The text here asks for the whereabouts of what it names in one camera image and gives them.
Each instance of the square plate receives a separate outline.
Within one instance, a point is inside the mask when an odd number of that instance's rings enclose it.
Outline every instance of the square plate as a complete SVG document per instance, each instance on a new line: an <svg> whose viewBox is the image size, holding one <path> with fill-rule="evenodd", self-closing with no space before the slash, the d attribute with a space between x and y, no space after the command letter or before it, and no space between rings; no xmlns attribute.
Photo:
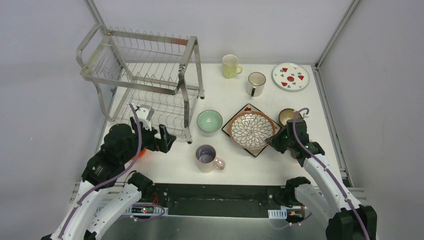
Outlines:
<svg viewBox="0 0 424 240"><path fill-rule="evenodd" d="M256 111L256 112L261 112L263 113L261 110L259 110L257 107L253 106L252 104L248 103L246 105L244 105L244 107L242 107L238 112L236 112L234 114L234 116L231 117L231 119L229 121L226 122L226 124L222 127L222 131L228 136L230 137L230 122L233 120L233 118L242 112L245 111ZM274 122L275 125L275 132L278 133L281 129L281 126L278 125L278 123L276 123L276 121L272 120ZM253 157L257 157L259 156L259 154L262 153L262 151L267 147L268 145L258 148L258 149L246 149L244 148L244 150L246 150L250 155L252 155Z"/></svg>

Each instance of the rack handle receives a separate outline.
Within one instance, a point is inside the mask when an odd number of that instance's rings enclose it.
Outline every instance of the rack handle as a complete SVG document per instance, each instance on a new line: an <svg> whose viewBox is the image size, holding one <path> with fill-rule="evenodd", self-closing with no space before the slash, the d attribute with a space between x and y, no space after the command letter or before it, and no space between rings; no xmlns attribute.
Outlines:
<svg viewBox="0 0 424 240"><path fill-rule="evenodd" d="M100 28L105 28L104 24L95 24L91 30L87 33L87 35L84 37L82 42L78 45L76 48L76 61L81 66L81 68L84 67L85 63L83 62L83 50L87 47L91 39L94 37L94 34L96 34L97 30Z"/></svg>

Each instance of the green bowl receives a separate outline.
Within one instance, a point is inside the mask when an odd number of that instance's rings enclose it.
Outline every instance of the green bowl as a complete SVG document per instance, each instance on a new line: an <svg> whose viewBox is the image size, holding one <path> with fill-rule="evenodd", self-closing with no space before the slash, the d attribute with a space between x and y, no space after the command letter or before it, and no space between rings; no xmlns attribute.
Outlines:
<svg viewBox="0 0 424 240"><path fill-rule="evenodd" d="M215 110L204 110L197 116L197 125L201 130L212 133L223 125L223 117Z"/></svg>

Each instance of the metal dish rack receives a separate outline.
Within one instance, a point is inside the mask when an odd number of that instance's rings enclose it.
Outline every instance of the metal dish rack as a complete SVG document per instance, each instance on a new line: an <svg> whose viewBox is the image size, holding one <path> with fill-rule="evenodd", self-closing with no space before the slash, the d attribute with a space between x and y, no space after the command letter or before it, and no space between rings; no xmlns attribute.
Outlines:
<svg viewBox="0 0 424 240"><path fill-rule="evenodd" d="M103 38L86 62L82 52L100 30ZM194 53L198 86L187 85L185 72ZM110 122L130 122L129 103L151 106L153 126L164 124L191 144L190 122L198 97L205 98L199 41L94 25L76 50L81 75L94 84L103 114ZM106 109L102 89L107 84L125 89L117 108Z"/></svg>

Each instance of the gray wall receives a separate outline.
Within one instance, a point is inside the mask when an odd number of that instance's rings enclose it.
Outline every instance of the gray wall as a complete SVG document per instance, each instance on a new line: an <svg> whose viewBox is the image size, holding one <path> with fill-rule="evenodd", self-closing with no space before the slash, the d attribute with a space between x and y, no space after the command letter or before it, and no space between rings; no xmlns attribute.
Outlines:
<svg viewBox="0 0 424 240"><path fill-rule="evenodd" d="M322 66L344 156L381 239L423 232L423 10L422 0L362 1Z"/></svg>
<svg viewBox="0 0 424 240"><path fill-rule="evenodd" d="M202 61L315 63L351 0L96 0L127 30L198 36Z"/></svg>
<svg viewBox="0 0 424 240"><path fill-rule="evenodd" d="M65 216L103 115L80 76L94 24L82 0L0 3L0 239L40 239Z"/></svg>

